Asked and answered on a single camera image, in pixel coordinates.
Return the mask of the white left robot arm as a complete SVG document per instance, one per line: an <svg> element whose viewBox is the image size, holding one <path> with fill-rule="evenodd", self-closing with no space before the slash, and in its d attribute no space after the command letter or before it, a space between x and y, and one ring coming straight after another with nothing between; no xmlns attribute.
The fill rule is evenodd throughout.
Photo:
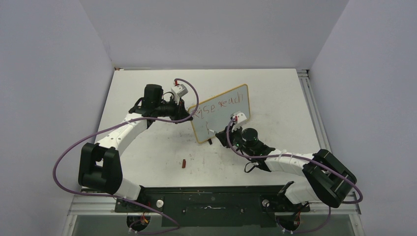
<svg viewBox="0 0 417 236"><path fill-rule="evenodd" d="M147 199L140 194L140 185L123 177L120 157L157 118L168 117L175 123L192 120L183 100L187 92L185 85L176 84L169 92L170 99L166 101L162 86L146 85L144 96L128 111L120 127L113 129L95 144L83 145L78 183L83 187L126 198L127 205L133 211L142 211Z"/></svg>

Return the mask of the yellow framed whiteboard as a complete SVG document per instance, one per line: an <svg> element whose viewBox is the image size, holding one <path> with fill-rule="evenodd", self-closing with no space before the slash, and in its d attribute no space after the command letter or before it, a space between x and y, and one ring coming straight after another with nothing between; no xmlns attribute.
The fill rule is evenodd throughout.
<svg viewBox="0 0 417 236"><path fill-rule="evenodd" d="M191 125L197 143L202 144L214 138L215 131L224 130L233 113L241 111L248 120L251 118L249 89L247 84L230 89L210 99L199 102L198 107L191 106L189 113L195 112Z"/></svg>

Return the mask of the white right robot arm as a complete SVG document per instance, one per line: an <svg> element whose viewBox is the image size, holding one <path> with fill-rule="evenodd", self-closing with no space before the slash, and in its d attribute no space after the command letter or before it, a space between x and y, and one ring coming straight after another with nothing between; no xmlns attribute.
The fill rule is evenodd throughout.
<svg viewBox="0 0 417 236"><path fill-rule="evenodd" d="M302 182L292 182L279 195L278 204L283 210L292 210L297 204L311 201L321 201L332 208L357 203L346 200L357 182L356 176L327 149L307 154L275 149L260 141L253 128L226 127L215 136L223 147L247 159L253 168L305 178Z"/></svg>

